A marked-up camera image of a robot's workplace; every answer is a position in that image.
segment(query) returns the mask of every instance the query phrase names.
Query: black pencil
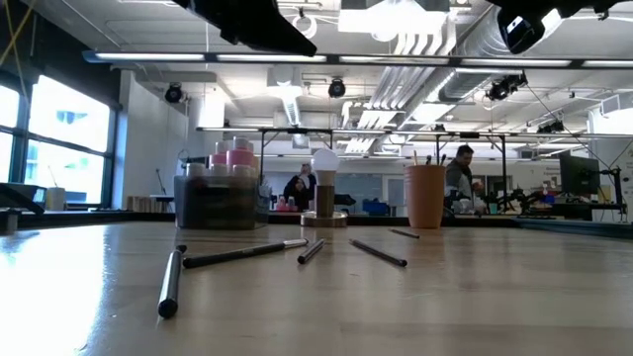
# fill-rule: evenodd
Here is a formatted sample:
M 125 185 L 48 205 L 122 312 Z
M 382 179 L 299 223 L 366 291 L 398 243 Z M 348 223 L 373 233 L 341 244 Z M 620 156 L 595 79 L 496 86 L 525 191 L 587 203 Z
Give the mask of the black pencil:
M 313 258 L 317 254 L 317 252 L 320 251 L 320 249 L 323 247 L 324 244 L 325 244 L 325 240 L 323 238 L 320 239 L 315 244 L 310 246 L 299 257 L 297 257 L 297 262 L 299 262 L 301 264 L 304 264 L 304 263 L 310 261 L 310 259 Z
M 410 233 L 410 232 L 406 232 L 406 231 L 400 231 L 400 230 L 396 230 L 395 228 L 390 228 L 389 231 L 391 231 L 393 233 L 401 234 L 402 236 L 406 236 L 406 237 L 419 238 L 419 235 L 417 235 L 415 233 Z
M 263 246 L 238 249 L 235 251 L 223 252 L 209 256 L 185 258 L 182 262 L 185 268 L 197 268 L 209 266 L 216 263 L 232 261 L 240 258 L 259 256 L 266 253 L 277 252 L 286 248 L 305 246 L 308 241 L 304 238 L 288 240 L 278 243 L 271 243 Z
M 373 254 L 374 256 L 380 257 L 380 258 L 384 259 L 385 261 L 391 262 L 391 263 L 396 264 L 396 265 L 401 266 L 401 267 L 407 267 L 407 261 L 406 260 L 404 260 L 402 258 L 394 257 L 394 256 L 390 255 L 389 253 L 386 253 L 386 252 L 383 252 L 383 251 L 379 251 L 379 250 L 375 249 L 374 247 L 365 244 L 364 242 L 361 242 L 361 241 L 355 240 L 355 239 L 350 239 L 349 243 L 351 243 L 352 245 L 364 250 L 365 252 L 369 252 L 369 253 Z

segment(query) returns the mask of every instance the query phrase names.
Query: metal frame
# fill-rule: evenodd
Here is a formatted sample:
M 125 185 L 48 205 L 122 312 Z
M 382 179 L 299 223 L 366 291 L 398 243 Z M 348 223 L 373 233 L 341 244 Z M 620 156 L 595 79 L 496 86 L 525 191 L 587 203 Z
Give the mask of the metal frame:
M 226 63 L 226 64 L 295 64 L 359 66 L 425 66 L 485 69 L 542 70 L 627 70 L 633 69 L 630 58 L 540 58 L 540 57 L 471 57 L 452 55 L 379 55 L 323 53 L 312 57 L 274 53 L 236 52 L 164 52 L 164 51 L 95 51 L 83 57 L 90 63 Z
M 489 142 L 491 142 L 500 152 L 501 152 L 501 166 L 502 166 L 502 174 L 503 174 L 503 198 L 505 200 L 505 209 L 507 210 L 507 158 L 505 156 L 505 140 L 507 137 L 556 137 L 556 138 L 578 138 L 578 137 L 587 137 L 587 138 L 633 138 L 633 135 L 629 134 L 599 134 L 599 133 L 549 133 L 549 134 L 541 134 L 541 133 L 479 133 L 479 132 L 398 132 L 398 131 L 367 131 L 367 133 L 363 133 L 362 130 L 336 130 L 336 129 L 308 129 L 308 128 L 196 128 L 196 131 L 199 132 L 252 132 L 252 133 L 261 133 L 261 152 L 260 152 L 260 169 L 259 169 L 259 182 L 263 183 L 263 175 L 264 175 L 264 150 L 266 145 L 270 143 L 273 139 L 279 135 L 279 133 L 287 133 L 287 134 L 329 134 L 329 142 L 330 147 L 333 147 L 333 136 L 334 134 L 371 134 L 371 135 L 382 135 L 382 134 L 409 134 L 409 135 L 434 135 L 435 136 L 435 151 L 436 151 L 436 160 L 437 163 L 440 163 L 440 153 L 442 148 L 445 146 L 440 146 L 440 140 L 443 136 L 449 136 L 449 141 L 453 140 L 455 137 L 460 138 L 470 138 L 470 139 L 480 139 L 482 137 L 486 138 Z M 267 133 L 275 133 L 275 135 L 266 141 Z M 493 141 L 493 137 L 498 137 L 501 140 L 501 147 L 498 146 Z
M 330 129 L 303 129 L 303 128 L 261 128 L 258 129 L 261 132 L 261 151 L 259 152 L 259 184 L 264 183 L 264 150 L 268 143 L 277 138 L 280 133 L 286 134 L 329 134 L 329 147 L 332 148 L 334 144 L 334 134 Z M 267 133 L 275 133 L 268 141 L 266 141 Z

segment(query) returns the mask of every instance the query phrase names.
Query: workbench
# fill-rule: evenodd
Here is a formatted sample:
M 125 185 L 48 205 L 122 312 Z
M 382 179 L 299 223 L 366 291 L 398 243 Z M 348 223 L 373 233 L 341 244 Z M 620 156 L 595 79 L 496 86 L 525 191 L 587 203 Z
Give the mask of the workbench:
M 123 222 L 0 236 L 0 355 L 633 354 L 630 242 L 518 228 L 415 232 Z M 306 265 L 296 248 L 184 270 L 178 313 L 158 317 L 175 243 L 197 255 L 294 238 L 327 244 Z

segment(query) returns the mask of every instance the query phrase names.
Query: man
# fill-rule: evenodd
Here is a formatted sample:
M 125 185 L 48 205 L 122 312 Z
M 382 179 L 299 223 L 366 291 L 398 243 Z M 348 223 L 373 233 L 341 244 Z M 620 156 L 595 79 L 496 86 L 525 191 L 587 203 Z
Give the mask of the man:
M 294 176 L 288 184 L 286 184 L 286 189 L 292 190 L 297 184 L 297 180 L 301 179 L 304 181 L 304 186 L 308 191 L 308 199 L 313 200 L 315 198 L 315 187 L 317 186 L 317 178 L 313 174 L 313 169 L 309 164 L 305 163 L 301 166 L 301 173 L 299 175 Z
M 473 148 L 467 144 L 457 149 L 457 156 L 446 166 L 446 183 L 444 194 L 450 195 L 452 190 L 458 191 L 473 200 L 473 173 L 469 166 L 473 161 Z

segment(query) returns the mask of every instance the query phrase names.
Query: white wall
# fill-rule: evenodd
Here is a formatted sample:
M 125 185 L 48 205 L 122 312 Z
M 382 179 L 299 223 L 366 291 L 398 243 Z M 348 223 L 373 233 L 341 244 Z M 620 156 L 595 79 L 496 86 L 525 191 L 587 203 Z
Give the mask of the white wall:
M 160 176 L 167 194 L 173 194 L 173 176 L 178 154 L 208 155 L 218 133 L 198 133 L 192 121 L 138 84 L 134 74 L 122 74 L 121 104 L 117 132 L 113 207 L 124 208 L 127 196 L 162 194 Z

